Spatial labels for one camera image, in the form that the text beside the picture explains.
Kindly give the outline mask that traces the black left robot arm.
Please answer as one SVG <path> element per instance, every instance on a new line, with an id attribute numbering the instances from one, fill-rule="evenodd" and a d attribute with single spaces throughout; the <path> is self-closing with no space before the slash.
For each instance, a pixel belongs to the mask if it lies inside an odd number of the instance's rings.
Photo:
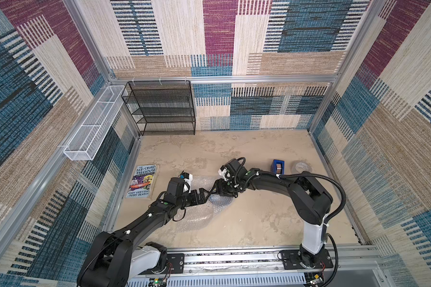
<path id="1" fill-rule="evenodd" d="M 76 283 L 79 287 L 125 287 L 133 252 L 155 230 L 170 222 L 180 209 L 205 204 L 209 191 L 163 191 L 148 210 L 126 227 L 99 233 L 87 253 Z"/>

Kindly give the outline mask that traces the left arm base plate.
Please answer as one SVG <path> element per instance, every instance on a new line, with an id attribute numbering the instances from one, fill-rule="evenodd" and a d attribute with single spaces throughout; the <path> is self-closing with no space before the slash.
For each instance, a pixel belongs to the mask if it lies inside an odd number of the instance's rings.
<path id="1" fill-rule="evenodd" d="M 167 254 L 165 259 L 160 259 L 158 265 L 152 269 L 148 269 L 140 275 L 159 275 L 164 276 L 175 274 L 182 274 L 184 272 L 185 255 L 179 254 Z"/>

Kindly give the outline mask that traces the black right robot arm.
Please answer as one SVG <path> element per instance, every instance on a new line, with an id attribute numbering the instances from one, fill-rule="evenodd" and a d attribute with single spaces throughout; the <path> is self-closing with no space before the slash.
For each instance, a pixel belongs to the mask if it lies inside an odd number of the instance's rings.
<path id="1" fill-rule="evenodd" d="M 293 175 L 280 175 L 259 169 L 243 170 L 237 174 L 228 172 L 227 168 L 219 171 L 222 178 L 214 183 L 209 190 L 210 194 L 237 197 L 239 193 L 250 189 L 289 196 L 304 221 L 304 234 L 299 250 L 300 264 L 306 269 L 317 266 L 325 256 L 325 231 L 328 222 L 341 212 L 346 203 L 346 198 L 341 196 L 339 207 L 331 212 L 333 197 L 318 180 L 324 179 L 338 188 L 341 186 L 332 178 L 310 172 Z"/>

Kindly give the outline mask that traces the clear bubble wrap sheet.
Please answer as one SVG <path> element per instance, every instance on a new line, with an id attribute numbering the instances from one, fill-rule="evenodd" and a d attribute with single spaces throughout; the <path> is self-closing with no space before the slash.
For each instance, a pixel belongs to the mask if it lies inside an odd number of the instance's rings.
<path id="1" fill-rule="evenodd" d="M 233 200 L 233 197 L 211 195 L 204 204 L 179 210 L 174 217 L 177 220 L 174 222 L 176 231 L 178 233 L 192 232 L 209 226 Z"/>

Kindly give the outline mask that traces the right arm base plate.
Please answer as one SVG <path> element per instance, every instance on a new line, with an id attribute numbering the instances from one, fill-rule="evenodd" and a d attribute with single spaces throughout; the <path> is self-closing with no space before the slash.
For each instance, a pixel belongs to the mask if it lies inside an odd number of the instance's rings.
<path id="1" fill-rule="evenodd" d="M 334 263 L 325 248 L 319 251 L 318 254 L 312 254 L 302 248 L 283 250 L 278 253 L 278 259 L 283 262 L 285 270 L 334 268 Z"/>

